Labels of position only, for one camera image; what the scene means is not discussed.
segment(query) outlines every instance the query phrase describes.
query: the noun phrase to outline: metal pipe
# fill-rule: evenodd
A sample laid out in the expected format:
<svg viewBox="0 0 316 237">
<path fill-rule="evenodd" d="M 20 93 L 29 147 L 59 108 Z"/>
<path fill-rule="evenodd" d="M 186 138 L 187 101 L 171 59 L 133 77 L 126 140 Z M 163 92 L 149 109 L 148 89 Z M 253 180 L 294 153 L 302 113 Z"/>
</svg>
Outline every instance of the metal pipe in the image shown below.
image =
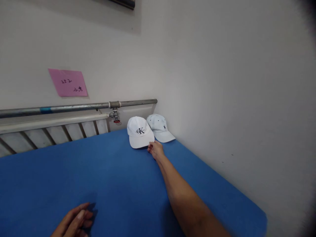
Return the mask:
<svg viewBox="0 0 316 237">
<path fill-rule="evenodd" d="M 143 104 L 157 104 L 157 102 L 158 102 L 157 99 L 120 101 L 121 107 L 133 106 L 133 105 L 143 105 Z"/>
<path fill-rule="evenodd" d="M 63 105 L 63 106 L 52 106 L 52 107 L 0 110 L 0 119 L 30 116 L 30 115 L 74 112 L 74 111 L 82 111 L 82 110 L 107 109 L 109 108 L 109 103 L 111 102 L 97 103 L 97 104 Z M 123 101 L 120 104 L 121 104 L 121 107 L 125 107 L 125 106 L 156 104 L 156 103 L 157 103 L 157 99 L 148 99 L 148 100 Z"/>
</svg>

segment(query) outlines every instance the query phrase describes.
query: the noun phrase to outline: fingers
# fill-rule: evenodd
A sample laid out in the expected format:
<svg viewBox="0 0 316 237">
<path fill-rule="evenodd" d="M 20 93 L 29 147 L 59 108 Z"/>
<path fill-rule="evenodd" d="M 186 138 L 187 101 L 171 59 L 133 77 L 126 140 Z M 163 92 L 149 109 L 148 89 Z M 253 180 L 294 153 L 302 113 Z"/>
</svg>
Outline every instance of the fingers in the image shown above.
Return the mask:
<svg viewBox="0 0 316 237">
<path fill-rule="evenodd" d="M 58 233 L 59 235 L 63 235 L 73 218 L 81 211 L 86 209 L 89 206 L 89 202 L 80 204 L 78 207 L 75 207 L 74 209 L 71 209 L 63 218 L 63 220 L 60 222 L 60 224 L 57 226 L 55 233 Z"/>
<path fill-rule="evenodd" d="M 85 212 L 85 220 L 91 219 L 92 216 L 93 216 L 93 213 L 88 211 L 88 210 L 86 210 L 86 212 Z"/>
<path fill-rule="evenodd" d="M 93 221 L 85 220 L 83 222 L 82 228 L 90 228 L 92 226 Z"/>
<path fill-rule="evenodd" d="M 84 222 L 85 210 L 81 210 L 79 214 L 73 219 L 70 223 L 68 230 L 66 231 L 64 237 L 74 237 L 77 233 L 77 230 L 81 227 Z"/>
<path fill-rule="evenodd" d="M 76 237 L 88 237 L 88 235 L 81 229 L 77 230 L 77 233 L 75 236 Z"/>
</svg>

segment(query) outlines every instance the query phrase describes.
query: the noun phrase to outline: blue mattress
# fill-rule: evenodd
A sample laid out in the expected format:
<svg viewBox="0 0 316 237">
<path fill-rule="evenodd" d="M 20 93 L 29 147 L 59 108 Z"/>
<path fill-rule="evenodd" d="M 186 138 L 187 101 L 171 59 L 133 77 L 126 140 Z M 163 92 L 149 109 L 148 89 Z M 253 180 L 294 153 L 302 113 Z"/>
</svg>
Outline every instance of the blue mattress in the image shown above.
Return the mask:
<svg viewBox="0 0 316 237">
<path fill-rule="evenodd" d="M 232 236 L 264 236 L 265 213 L 180 142 L 166 156 Z M 0 158 L 1 236 L 50 236 L 83 202 L 98 236 L 184 236 L 159 167 L 126 129 Z"/>
</svg>

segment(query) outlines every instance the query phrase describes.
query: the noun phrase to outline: embroidered logo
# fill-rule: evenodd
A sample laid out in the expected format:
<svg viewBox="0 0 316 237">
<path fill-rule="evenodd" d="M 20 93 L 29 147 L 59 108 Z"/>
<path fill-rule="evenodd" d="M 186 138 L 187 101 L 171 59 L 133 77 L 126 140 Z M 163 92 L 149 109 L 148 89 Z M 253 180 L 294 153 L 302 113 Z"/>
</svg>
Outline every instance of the embroidered logo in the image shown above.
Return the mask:
<svg viewBox="0 0 316 237">
<path fill-rule="evenodd" d="M 138 134 L 142 134 L 142 133 L 145 133 L 144 131 L 143 131 L 143 128 L 139 128 L 139 129 L 137 129 L 137 131 L 136 131 Z"/>
</svg>

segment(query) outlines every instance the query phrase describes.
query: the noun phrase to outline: baseball cap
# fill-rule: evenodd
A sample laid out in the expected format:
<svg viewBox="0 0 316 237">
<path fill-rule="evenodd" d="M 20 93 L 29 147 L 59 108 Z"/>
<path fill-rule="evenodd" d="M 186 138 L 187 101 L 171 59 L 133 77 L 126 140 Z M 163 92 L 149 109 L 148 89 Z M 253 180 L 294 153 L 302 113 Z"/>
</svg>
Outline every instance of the baseball cap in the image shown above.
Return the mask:
<svg viewBox="0 0 316 237">
<path fill-rule="evenodd" d="M 175 139 L 175 137 L 168 131 L 167 122 L 163 116 L 158 114 L 149 115 L 147 117 L 147 122 L 158 141 L 166 143 Z"/>
<path fill-rule="evenodd" d="M 149 142 L 155 141 L 155 136 L 147 121 L 141 117 L 131 117 L 127 123 L 129 143 L 132 148 L 148 146 Z"/>
</svg>

